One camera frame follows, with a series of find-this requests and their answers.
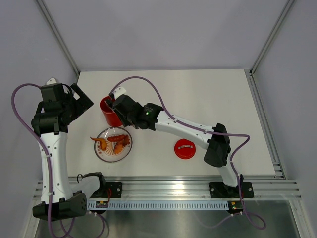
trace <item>gray floor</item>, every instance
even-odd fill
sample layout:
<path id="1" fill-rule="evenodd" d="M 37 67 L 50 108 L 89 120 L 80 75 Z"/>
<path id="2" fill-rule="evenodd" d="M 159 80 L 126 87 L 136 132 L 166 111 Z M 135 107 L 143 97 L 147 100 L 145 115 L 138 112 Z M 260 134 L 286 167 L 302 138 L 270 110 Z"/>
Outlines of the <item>gray floor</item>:
<path id="1" fill-rule="evenodd" d="M 250 212 L 261 215 L 267 229 L 253 228 L 245 216 L 227 220 L 216 229 L 202 227 L 193 211 L 107 211 L 103 215 L 109 222 L 109 238 L 299 238 L 292 212 L 287 201 L 246 202 Z M 228 216 L 225 211 L 195 211 L 206 225 L 217 224 Z M 64 221 L 66 229 L 70 220 Z M 62 236 L 59 222 L 54 223 L 56 235 Z M 77 218 L 71 235 L 75 238 L 94 238 L 102 228 L 93 215 Z M 106 237 L 107 230 L 101 237 Z M 50 237 L 47 222 L 40 221 L 36 238 Z"/>

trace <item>white table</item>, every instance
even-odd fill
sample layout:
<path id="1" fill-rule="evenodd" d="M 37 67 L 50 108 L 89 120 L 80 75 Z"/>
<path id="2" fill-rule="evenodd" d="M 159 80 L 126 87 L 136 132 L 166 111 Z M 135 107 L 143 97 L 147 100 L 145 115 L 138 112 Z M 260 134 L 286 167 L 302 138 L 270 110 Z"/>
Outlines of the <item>white table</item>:
<path id="1" fill-rule="evenodd" d="M 160 70 L 81 72 L 78 86 L 95 103 L 68 128 L 67 167 L 69 176 L 102 172 L 104 176 L 214 176 L 216 168 L 204 161 L 205 150 L 182 160 L 174 153 L 180 138 L 151 130 L 126 129 L 133 139 L 130 154 L 122 161 L 106 163 L 94 152 L 94 142 L 108 128 L 99 107 L 100 100 L 112 87 L 129 76 L 143 76 L 160 91 L 170 112 L 188 120 L 215 126 L 224 124 L 229 133 L 251 136 L 234 157 L 238 171 L 247 176 L 275 175 L 272 160 L 243 70 Z M 131 79 L 122 85 L 128 95 L 144 105 L 159 104 L 148 83 Z M 244 138 L 230 138 L 232 151 Z"/>

